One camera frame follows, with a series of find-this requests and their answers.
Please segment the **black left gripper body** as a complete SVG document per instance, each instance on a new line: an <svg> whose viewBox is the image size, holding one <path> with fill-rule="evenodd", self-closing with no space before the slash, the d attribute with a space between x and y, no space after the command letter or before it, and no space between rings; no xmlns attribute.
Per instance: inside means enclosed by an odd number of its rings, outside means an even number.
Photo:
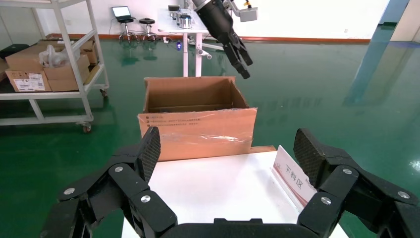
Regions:
<svg viewBox="0 0 420 238"><path fill-rule="evenodd" d="M223 45L241 46L233 29L233 19L221 0L192 0L196 13L211 36Z"/></svg>

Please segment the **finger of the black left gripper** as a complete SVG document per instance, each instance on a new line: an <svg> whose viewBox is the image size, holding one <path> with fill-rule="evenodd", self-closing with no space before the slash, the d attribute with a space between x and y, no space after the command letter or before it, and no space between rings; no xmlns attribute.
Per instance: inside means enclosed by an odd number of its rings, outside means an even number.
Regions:
<svg viewBox="0 0 420 238"><path fill-rule="evenodd" d="M236 46L236 50L238 51L238 53L241 55L242 59L244 60L244 62L246 63L246 65L252 65L253 64L253 60L251 59L248 50L246 49L244 43L242 42L242 40L238 40L237 46Z"/></svg>
<svg viewBox="0 0 420 238"><path fill-rule="evenodd" d="M223 45L223 49L227 55L227 58L229 59L231 65L237 70L237 72L244 78L248 79L250 77L250 74L246 67L243 65L239 53L235 47L233 47L231 44Z"/></svg>

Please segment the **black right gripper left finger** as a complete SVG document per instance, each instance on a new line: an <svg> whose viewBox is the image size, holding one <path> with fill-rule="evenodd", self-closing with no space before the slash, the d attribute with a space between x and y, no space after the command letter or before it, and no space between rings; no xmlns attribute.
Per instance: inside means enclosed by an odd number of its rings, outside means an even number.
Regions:
<svg viewBox="0 0 420 238"><path fill-rule="evenodd" d="M149 186L160 151L159 129L149 127L139 143L121 147L102 168L64 188L39 236L90 238L107 215L121 210L138 236L162 237L177 216Z"/></svg>

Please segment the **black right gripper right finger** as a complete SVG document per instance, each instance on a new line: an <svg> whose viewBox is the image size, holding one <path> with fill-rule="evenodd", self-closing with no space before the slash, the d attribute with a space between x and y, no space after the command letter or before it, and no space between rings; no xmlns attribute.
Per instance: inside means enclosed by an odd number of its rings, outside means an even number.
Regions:
<svg viewBox="0 0 420 238"><path fill-rule="evenodd" d="M418 238L419 199L410 191L369 173L341 148L319 142L299 128L293 151L317 190L298 223L327 237L344 211L355 215L379 238Z"/></svg>

